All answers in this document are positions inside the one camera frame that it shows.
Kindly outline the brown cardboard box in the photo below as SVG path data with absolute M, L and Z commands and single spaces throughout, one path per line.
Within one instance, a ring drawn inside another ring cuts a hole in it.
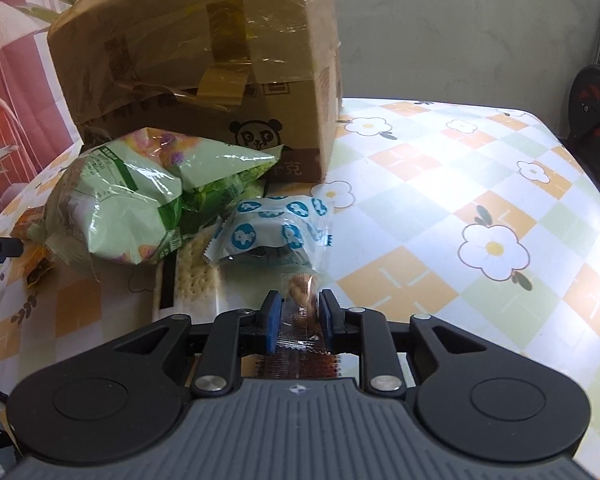
M 100 143 L 151 127 L 324 178 L 341 106 L 335 0 L 78 0 L 47 35 L 69 113 Z

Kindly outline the red patterned curtain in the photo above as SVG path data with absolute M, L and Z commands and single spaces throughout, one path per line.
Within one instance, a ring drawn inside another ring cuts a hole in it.
M 76 142 L 47 32 L 76 0 L 0 0 L 0 213 Z

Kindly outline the orange bread packet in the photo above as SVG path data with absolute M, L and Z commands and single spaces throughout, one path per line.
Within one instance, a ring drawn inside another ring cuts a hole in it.
M 10 235 L 23 242 L 19 258 L 20 270 L 28 287 L 38 284 L 53 269 L 53 258 L 44 245 L 38 242 L 43 227 L 44 207 L 30 207 L 20 214 Z

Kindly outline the floral checkered tablecloth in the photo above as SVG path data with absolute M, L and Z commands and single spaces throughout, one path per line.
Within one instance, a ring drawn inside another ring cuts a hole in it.
M 343 307 L 431 313 L 556 368 L 588 393 L 578 460 L 600 478 L 600 193 L 530 113 L 344 101 L 323 183 L 334 206 L 324 275 Z M 152 266 L 0 264 L 0 389 L 151 322 Z

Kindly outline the large green snack bag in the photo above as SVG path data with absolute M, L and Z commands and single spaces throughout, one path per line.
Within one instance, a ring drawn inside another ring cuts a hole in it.
M 136 130 L 79 155 L 28 232 L 68 264 L 154 263 L 225 214 L 280 154 Z

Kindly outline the clear twisted pastry packet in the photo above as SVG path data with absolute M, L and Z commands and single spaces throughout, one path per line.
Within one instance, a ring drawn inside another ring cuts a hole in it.
M 339 362 L 327 351 L 318 313 L 318 279 L 314 273 L 283 275 L 282 316 L 276 349 L 260 359 L 257 378 L 337 378 Z

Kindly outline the white blue dotted snack packet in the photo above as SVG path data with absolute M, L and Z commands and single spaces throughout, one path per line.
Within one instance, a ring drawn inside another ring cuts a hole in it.
M 204 258 L 321 270 L 332 246 L 332 206 L 309 195 L 241 200 L 218 224 Z

